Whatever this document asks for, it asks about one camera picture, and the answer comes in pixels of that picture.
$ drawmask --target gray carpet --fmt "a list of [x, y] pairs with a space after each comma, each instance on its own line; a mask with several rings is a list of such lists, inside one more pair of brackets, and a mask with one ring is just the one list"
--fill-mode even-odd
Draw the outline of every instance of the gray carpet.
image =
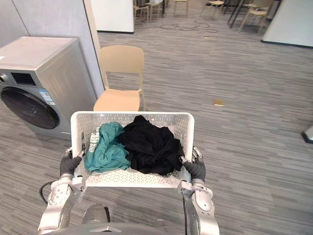
[[[262, 44], [257, 27], [238, 33], [240, 20], [229, 29], [229, 13], [218, 11], [213, 19], [210, 7], [199, 14], [202, 6], [190, 1], [187, 18], [178, 4], [173, 17], [170, 2], [165, 18], [137, 19], [134, 35], [99, 33], [101, 46], [142, 48], [148, 109], [195, 117], [194, 145], [205, 157], [221, 234], [312, 235], [313, 145], [300, 136], [313, 124], [312, 50]], [[162, 24], [181, 27], [142, 29]], [[202, 29], [177, 30], [197, 25]], [[133, 80], [109, 77], [112, 88], [135, 88]], [[39, 140], [2, 102], [0, 122], [1, 234], [35, 234], [45, 209], [38, 189], [57, 179], [70, 141]], [[172, 189], [88, 188], [72, 210], [71, 226], [97, 202], [110, 208], [114, 222], [166, 219], [183, 233], [181, 198]]]

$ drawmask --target chair seat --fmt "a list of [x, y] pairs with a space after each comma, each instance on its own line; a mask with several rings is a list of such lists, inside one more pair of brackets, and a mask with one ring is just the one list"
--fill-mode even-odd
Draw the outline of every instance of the chair seat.
[[137, 10], [140, 10], [140, 9], [147, 9], [147, 8], [149, 8], [149, 6], [142, 6], [142, 7], [140, 7], [140, 6], [134, 6], [134, 8], [135, 8], [135, 10], [137, 11]]
[[146, 3], [148, 6], [159, 6], [162, 2], [153, 4], [153, 3]]
[[208, 3], [212, 4], [212, 5], [222, 5], [222, 4], [224, 4], [223, 1], [209, 1]]
[[257, 15], [257, 16], [262, 16], [266, 15], [267, 11], [249, 11], [250, 14]]
[[139, 91], [106, 89], [94, 104], [94, 111], [138, 111]]

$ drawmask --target perforated basket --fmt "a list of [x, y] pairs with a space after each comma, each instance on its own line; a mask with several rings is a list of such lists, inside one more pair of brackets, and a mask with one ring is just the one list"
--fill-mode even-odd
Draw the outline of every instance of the perforated basket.
[[[137, 115], [143, 115], [155, 126], [167, 126], [179, 139], [185, 157], [191, 160], [194, 118], [189, 113], [160, 112], [76, 112], [71, 117], [71, 136], [73, 156], [77, 156], [85, 143], [89, 148], [91, 133], [103, 123], [117, 121], [122, 126], [133, 122]], [[86, 187], [140, 187], [140, 188], [176, 188], [181, 180], [190, 180], [190, 175], [184, 167], [167, 176], [158, 174], [142, 174], [133, 169], [113, 170], [103, 173], [89, 172], [83, 161], [75, 170], [75, 176], [82, 175]]]

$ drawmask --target front-loading washing machine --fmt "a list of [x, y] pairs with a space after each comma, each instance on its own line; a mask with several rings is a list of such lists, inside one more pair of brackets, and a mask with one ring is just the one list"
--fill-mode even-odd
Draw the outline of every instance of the front-loading washing machine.
[[96, 96], [77, 38], [21, 37], [0, 49], [0, 99], [35, 133], [70, 139]]

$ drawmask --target sticker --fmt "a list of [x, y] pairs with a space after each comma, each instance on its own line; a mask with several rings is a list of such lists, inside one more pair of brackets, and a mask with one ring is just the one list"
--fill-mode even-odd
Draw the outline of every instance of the sticker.
[[49, 95], [49, 93], [46, 90], [39, 90], [39, 93], [41, 94], [41, 96], [44, 98], [45, 102], [49, 105], [55, 105], [55, 103], [53, 102], [53, 100], [51, 99], [51, 96]]

